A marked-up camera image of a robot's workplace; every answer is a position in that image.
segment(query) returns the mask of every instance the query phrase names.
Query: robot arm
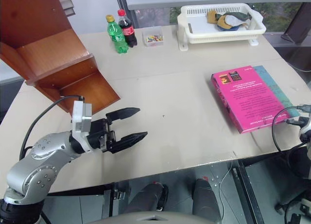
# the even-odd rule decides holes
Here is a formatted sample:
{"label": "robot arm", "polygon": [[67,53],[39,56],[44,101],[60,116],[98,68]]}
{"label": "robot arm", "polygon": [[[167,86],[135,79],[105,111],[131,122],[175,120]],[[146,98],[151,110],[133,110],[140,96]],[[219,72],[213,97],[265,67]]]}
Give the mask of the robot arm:
{"label": "robot arm", "polygon": [[116,141],[109,127],[112,121],[125,119],[138,111],[138,108],[125,108],[106,114],[107,119],[91,122],[91,104],[74,101],[72,131],[41,138],[9,171],[8,189],[0,200],[0,223],[36,223],[59,171],[81,154],[95,150],[114,154],[142,140],[147,132]]}

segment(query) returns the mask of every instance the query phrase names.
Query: small plastic container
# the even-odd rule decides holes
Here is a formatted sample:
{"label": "small plastic container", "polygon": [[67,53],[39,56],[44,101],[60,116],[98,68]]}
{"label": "small plastic container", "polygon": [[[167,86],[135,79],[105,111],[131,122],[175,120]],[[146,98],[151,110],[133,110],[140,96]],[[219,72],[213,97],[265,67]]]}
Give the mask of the small plastic container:
{"label": "small plastic container", "polygon": [[142,31],[142,40],[146,47],[155,47],[164,44],[164,37],[160,26],[148,27]]}

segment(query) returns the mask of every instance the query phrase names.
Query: book cover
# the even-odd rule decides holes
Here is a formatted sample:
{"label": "book cover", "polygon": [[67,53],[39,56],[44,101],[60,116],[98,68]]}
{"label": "book cover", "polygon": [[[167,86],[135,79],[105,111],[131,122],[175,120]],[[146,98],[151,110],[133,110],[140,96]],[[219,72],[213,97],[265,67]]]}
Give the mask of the book cover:
{"label": "book cover", "polygon": [[[270,126],[280,110],[292,106],[263,66],[218,72],[211,79],[240,133]],[[276,123],[295,116],[296,110],[284,112]]]}

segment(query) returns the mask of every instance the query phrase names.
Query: table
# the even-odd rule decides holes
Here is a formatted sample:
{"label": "table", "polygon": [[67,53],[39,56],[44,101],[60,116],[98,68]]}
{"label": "table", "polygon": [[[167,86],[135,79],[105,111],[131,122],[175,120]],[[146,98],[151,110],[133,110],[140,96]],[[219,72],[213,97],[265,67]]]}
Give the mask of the table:
{"label": "table", "polygon": [[[117,54],[107,33],[84,34],[80,39],[95,55],[100,72],[121,97],[93,120],[125,107],[139,107],[134,116],[115,121],[117,139],[135,132],[148,135],[134,147],[117,154],[83,154],[66,165],[51,192],[195,167],[216,161],[245,158],[276,151],[271,128],[239,134],[210,82],[212,73],[263,65],[294,105],[310,104],[311,91],[298,74],[263,37],[252,47],[247,41],[190,45],[178,49],[176,27],[162,27],[164,46],[146,48],[142,29],[136,29],[138,46]],[[0,196],[5,177],[17,162],[31,122],[51,101],[31,86],[22,85],[2,124]],[[49,133],[70,130],[70,115],[59,107],[35,126],[28,146]],[[276,137],[282,149],[299,143],[298,128],[280,124]]]}

